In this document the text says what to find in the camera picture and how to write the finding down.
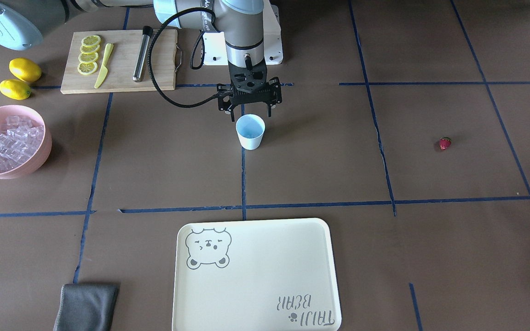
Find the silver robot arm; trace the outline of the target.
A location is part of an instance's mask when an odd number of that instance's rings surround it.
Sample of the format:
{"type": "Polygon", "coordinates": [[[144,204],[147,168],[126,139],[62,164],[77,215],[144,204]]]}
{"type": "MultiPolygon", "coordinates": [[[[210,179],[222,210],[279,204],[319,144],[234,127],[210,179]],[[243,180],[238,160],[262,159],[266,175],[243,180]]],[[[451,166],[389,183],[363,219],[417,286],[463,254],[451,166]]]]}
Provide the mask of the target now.
{"type": "Polygon", "coordinates": [[[195,108],[217,100],[219,110],[234,116],[237,106],[248,103],[265,103],[271,115],[282,102],[280,80],[269,78],[267,73],[263,0],[0,0],[0,46],[29,50],[76,17],[127,8],[154,9],[160,22],[145,61],[154,90],[170,104],[195,108]],[[168,98],[156,81],[152,56],[158,36],[169,27],[223,33],[230,83],[219,84],[214,95],[197,103],[168,98]]]}

